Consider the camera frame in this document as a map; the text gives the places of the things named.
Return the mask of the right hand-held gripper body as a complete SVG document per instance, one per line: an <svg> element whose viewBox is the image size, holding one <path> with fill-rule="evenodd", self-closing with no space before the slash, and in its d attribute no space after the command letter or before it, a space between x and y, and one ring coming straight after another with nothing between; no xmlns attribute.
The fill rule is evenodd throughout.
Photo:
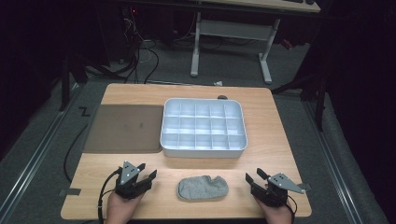
<svg viewBox="0 0 396 224"><path fill-rule="evenodd" d="M261 202L271 207L286 205L289 191L301 194L305 193L304 190L300 189L298 185L283 173L269 176L266 181L266 188L257 184L259 186L257 188L250 187L250 193Z"/></svg>

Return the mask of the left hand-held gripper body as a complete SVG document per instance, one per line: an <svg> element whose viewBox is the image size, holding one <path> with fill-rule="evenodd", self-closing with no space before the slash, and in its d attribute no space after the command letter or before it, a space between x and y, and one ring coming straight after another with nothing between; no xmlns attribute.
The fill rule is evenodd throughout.
<svg viewBox="0 0 396 224"><path fill-rule="evenodd" d="M125 161L116 180L115 192L123 199L131 200L150 190L152 186L145 187L143 185L142 181L144 179L137 181L139 174L137 166Z"/></svg>

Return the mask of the grey sock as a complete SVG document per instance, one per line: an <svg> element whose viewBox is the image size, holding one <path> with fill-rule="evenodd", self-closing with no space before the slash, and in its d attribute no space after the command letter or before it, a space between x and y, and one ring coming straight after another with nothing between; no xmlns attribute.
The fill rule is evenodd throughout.
<svg viewBox="0 0 396 224"><path fill-rule="evenodd" d="M228 192L228 183L221 176L187 177L177 184L177 196L187 201L214 200L226 196Z"/></svg>

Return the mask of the white divided storage box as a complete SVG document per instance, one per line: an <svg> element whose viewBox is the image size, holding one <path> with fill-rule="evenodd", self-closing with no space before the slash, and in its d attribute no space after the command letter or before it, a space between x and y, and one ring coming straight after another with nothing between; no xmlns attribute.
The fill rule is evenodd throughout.
<svg viewBox="0 0 396 224"><path fill-rule="evenodd" d="M239 158L248 146L242 107L235 100L170 98L160 143L167 157Z"/></svg>

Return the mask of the person's right hand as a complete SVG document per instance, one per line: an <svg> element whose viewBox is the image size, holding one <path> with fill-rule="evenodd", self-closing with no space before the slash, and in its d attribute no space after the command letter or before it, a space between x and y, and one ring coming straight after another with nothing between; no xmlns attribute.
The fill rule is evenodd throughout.
<svg viewBox="0 0 396 224"><path fill-rule="evenodd" d="M292 213L286 205L271 207L255 199L268 224L292 224Z"/></svg>

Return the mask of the person's left hand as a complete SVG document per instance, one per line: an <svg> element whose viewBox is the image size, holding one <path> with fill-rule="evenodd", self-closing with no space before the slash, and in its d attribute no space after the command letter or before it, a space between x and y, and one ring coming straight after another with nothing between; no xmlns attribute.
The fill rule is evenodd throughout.
<svg viewBox="0 0 396 224"><path fill-rule="evenodd" d="M143 194L134 199L123 199L120 195L112 192L107 199L106 224L126 224L130 221L141 202Z"/></svg>

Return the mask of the translucent grey box lid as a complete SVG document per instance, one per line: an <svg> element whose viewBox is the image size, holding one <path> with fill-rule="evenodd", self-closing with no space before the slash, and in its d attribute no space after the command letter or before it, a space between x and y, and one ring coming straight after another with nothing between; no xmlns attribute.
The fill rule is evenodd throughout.
<svg viewBox="0 0 396 224"><path fill-rule="evenodd" d="M83 151L94 154L159 153L162 105L99 105Z"/></svg>

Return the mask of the black tape strip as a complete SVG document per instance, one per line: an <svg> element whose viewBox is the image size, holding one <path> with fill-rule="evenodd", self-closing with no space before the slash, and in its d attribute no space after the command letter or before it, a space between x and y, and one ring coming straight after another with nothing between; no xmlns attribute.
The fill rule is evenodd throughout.
<svg viewBox="0 0 396 224"><path fill-rule="evenodd" d="M81 193L81 189L61 189L58 193L59 196L64 197L67 195L78 196Z"/></svg>

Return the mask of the black metal stand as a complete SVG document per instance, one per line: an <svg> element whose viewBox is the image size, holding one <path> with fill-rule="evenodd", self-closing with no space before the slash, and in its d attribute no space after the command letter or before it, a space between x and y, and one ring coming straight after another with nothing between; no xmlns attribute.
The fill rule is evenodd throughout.
<svg viewBox="0 0 396 224"><path fill-rule="evenodd" d="M317 128L322 131L322 116L324 111L324 99L326 91L326 77L321 71L325 56L323 51L312 44L304 56L293 80L272 90L272 94L283 91L301 89L300 99L305 101L316 101L314 121Z"/></svg>
<svg viewBox="0 0 396 224"><path fill-rule="evenodd" d="M85 84L88 81L83 57L76 53L68 53L63 60L61 111L65 111L70 102L70 77L73 77L77 84Z"/></svg>

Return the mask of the white-legged wooden desk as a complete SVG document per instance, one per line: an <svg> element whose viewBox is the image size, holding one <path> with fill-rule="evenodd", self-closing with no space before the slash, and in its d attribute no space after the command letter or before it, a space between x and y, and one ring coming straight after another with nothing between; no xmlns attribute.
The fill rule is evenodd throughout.
<svg viewBox="0 0 396 224"><path fill-rule="evenodd" d="M303 15L309 15L310 13L318 14L321 11L316 0L197 0L199 7L202 7L204 3L251 9L268 9L270 12L302 13ZM200 38L202 35L209 35L264 41L265 46L263 52L258 54L258 60L261 65L264 82L266 84L272 83L267 57L281 22L279 16L276 16L273 23L269 25L221 21L219 19L202 19L200 12L195 14L195 19L194 49L191 59L192 77L197 77L199 74Z"/></svg>

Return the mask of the metal floor rail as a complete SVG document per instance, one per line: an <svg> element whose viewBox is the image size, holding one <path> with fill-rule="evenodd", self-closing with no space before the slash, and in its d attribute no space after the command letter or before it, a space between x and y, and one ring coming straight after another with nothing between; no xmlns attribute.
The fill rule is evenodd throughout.
<svg viewBox="0 0 396 224"><path fill-rule="evenodd" d="M58 85L52 95L30 119L20 137L0 162L0 224L6 224L37 169L50 150L52 139L63 122L68 104L81 91L73 84L70 99L62 105L62 89Z"/></svg>
<svg viewBox="0 0 396 224"><path fill-rule="evenodd" d="M346 216L350 224L362 224L360 212L352 198L347 182L343 178L340 169L336 163L336 160L332 154L330 145L326 139L323 131L321 131L315 120L315 112L313 106L309 102L302 102L303 108L309 117L310 123L312 124L316 136L320 143L320 148L324 157L325 165L331 176L333 185L337 192L338 198L346 212Z"/></svg>

